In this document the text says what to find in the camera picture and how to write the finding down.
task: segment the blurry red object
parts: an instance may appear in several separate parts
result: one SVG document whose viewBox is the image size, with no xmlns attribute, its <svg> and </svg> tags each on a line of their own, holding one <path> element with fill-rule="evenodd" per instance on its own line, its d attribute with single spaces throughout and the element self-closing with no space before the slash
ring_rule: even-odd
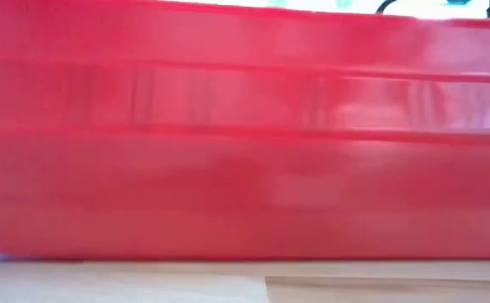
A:
<svg viewBox="0 0 490 303">
<path fill-rule="evenodd" d="M 490 20 L 0 1 L 0 254 L 490 258 Z"/>
</svg>

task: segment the wooden table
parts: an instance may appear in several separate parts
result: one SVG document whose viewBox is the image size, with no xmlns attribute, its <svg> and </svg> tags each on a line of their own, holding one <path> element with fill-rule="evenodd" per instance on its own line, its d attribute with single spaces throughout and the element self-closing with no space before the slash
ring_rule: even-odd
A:
<svg viewBox="0 0 490 303">
<path fill-rule="evenodd" d="M 490 302 L 490 262 L 0 263 L 0 303 Z"/>
</svg>

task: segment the red plastic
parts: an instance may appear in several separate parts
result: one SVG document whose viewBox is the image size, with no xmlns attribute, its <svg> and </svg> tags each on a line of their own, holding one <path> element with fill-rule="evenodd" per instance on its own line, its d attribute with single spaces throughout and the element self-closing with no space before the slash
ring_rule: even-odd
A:
<svg viewBox="0 0 490 303">
<path fill-rule="evenodd" d="M 0 254 L 490 258 L 490 20 L 0 1 Z"/>
</svg>

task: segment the black cable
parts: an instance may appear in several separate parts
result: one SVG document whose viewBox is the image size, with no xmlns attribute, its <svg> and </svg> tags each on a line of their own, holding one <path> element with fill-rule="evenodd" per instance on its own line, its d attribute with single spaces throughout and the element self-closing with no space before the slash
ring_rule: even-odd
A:
<svg viewBox="0 0 490 303">
<path fill-rule="evenodd" d="M 380 7 L 376 10 L 376 13 L 383 13 L 386 8 L 394 3 L 396 0 L 384 0 L 383 3 L 380 4 Z"/>
</svg>

